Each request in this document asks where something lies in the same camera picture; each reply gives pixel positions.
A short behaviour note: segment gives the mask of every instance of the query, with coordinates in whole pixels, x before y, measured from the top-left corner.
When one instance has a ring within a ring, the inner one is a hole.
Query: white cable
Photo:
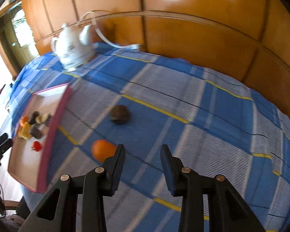
[[[137,43],[137,44],[131,44],[131,45],[126,45],[126,46],[120,46],[117,44],[112,43],[111,41],[109,41],[100,31],[100,29],[98,28],[97,22],[96,22],[96,16],[95,16],[95,11],[98,10],[94,10],[94,11],[88,11],[86,12],[80,19],[79,21],[76,23],[76,26],[79,25],[79,23],[88,15],[88,14],[92,14],[91,16],[91,22],[92,24],[95,26],[95,31],[98,34],[98,36],[104,41],[106,42],[108,45],[115,47],[115,48],[127,48],[127,49],[140,49],[141,44]]]
[[[3,193],[3,187],[2,185],[0,184],[0,187],[1,187],[1,193],[2,193],[2,203],[4,204],[4,193]],[[2,218],[5,218],[6,217],[6,210],[4,210],[4,215],[0,217],[0,219]]]

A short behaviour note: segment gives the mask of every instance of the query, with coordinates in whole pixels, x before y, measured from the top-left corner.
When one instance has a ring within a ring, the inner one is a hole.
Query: tray
[[[31,191],[44,193],[47,189],[47,170],[52,145],[71,92],[69,84],[41,90],[32,95],[23,113],[23,116],[28,116],[29,118],[34,111],[38,111],[40,114],[50,113],[52,115],[49,127],[44,126],[42,129],[43,137],[38,140],[42,144],[41,151],[36,152],[31,149],[32,143],[37,140],[36,138],[31,137],[25,140],[18,137],[20,126],[13,140],[8,172],[14,179]]]

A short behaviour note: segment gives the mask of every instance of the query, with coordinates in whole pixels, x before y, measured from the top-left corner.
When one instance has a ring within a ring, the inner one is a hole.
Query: blue plaid tablecloth
[[[13,86],[13,131],[32,93],[64,83],[73,89],[53,144],[50,184],[71,154],[72,163],[95,167],[94,141],[122,143],[127,155],[120,187],[106,201],[108,231],[177,231],[182,200],[167,191],[159,158],[160,145],[168,144],[184,166],[225,175],[266,230],[288,224],[290,120],[274,104],[234,78],[185,60],[102,43],[97,51],[74,72],[64,72],[47,53],[28,63]],[[124,125],[108,117],[118,104],[131,112]],[[23,191],[34,208],[42,194]],[[206,195],[203,200],[208,231]]]

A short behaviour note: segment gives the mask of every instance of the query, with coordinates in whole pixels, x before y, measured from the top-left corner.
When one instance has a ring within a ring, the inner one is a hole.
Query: metal screw
[[[64,175],[62,175],[62,176],[60,177],[60,179],[61,179],[62,181],[67,181],[67,180],[69,179],[69,176],[68,176],[67,174],[64,174]]]
[[[189,167],[183,167],[182,168],[182,172],[183,173],[190,173],[191,172],[191,169]]]
[[[104,172],[104,168],[103,168],[103,167],[97,167],[97,168],[95,169],[95,172],[96,172],[96,173],[103,173],[103,172]]]
[[[223,181],[225,180],[225,177],[224,177],[223,175],[219,174],[219,175],[216,176],[216,179],[217,179],[218,181],[223,182]]]

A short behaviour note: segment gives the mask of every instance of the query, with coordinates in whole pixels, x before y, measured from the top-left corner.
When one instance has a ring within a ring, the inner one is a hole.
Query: red object
[[[41,149],[42,149],[42,146],[41,146],[40,142],[35,141],[32,143],[32,150],[39,152],[39,151],[41,151]]]

